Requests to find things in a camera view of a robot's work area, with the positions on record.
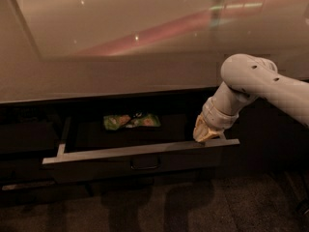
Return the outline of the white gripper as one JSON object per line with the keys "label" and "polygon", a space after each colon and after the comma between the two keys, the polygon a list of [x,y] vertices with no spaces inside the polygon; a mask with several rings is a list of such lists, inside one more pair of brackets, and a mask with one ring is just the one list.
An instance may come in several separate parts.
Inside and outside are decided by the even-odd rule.
{"label": "white gripper", "polygon": [[202,115],[198,115],[194,130],[193,138],[197,142],[205,142],[220,136],[224,130],[229,129],[239,117],[236,115],[226,115],[216,108],[211,98],[203,104]]}

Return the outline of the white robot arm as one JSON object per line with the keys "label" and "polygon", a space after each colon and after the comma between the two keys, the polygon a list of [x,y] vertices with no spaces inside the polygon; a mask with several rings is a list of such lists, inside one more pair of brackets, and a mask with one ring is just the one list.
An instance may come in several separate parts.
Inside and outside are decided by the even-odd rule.
{"label": "white robot arm", "polygon": [[239,112],[258,98],[309,125],[309,84],[279,74],[272,61],[235,54],[223,62],[220,73],[222,83],[197,116],[195,141],[204,143],[223,134],[237,120]]}

